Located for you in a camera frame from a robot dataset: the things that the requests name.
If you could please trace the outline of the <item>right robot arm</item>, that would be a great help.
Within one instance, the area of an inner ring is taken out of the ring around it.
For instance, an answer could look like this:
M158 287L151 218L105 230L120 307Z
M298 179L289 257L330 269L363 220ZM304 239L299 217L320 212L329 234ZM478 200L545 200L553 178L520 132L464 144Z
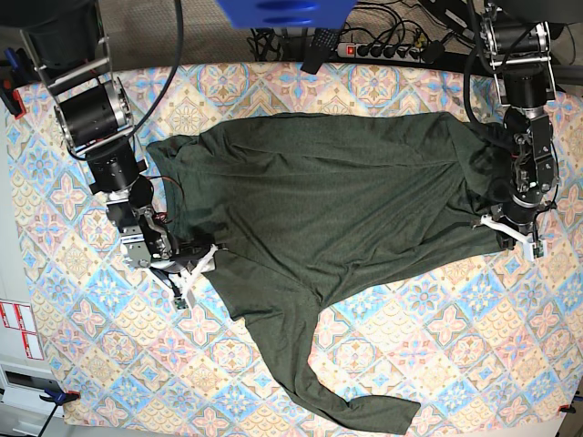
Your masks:
M40 81L55 101L69 155L85 162L90 190L107 197L133 268L160 278L196 278L213 269L213 244L173 236L152 202L154 189L137 160L128 95L113 75L109 42L95 1L36 1L35 17L19 26Z

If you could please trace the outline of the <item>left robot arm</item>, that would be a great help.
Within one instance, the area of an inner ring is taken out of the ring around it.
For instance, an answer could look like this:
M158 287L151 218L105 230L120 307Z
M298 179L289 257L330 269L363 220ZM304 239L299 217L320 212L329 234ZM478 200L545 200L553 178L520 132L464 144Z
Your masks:
M511 155L509 198L479 222L498 233L502 246L520 243L526 259L542 258L547 243L538 233L537 219L556 206L545 196L559 185L553 126L545 110L556 96L549 25L514 18L492 1L484 3L482 14L473 2L467 9L475 39L467 62L480 61L495 80L506 112L503 136L492 142Z

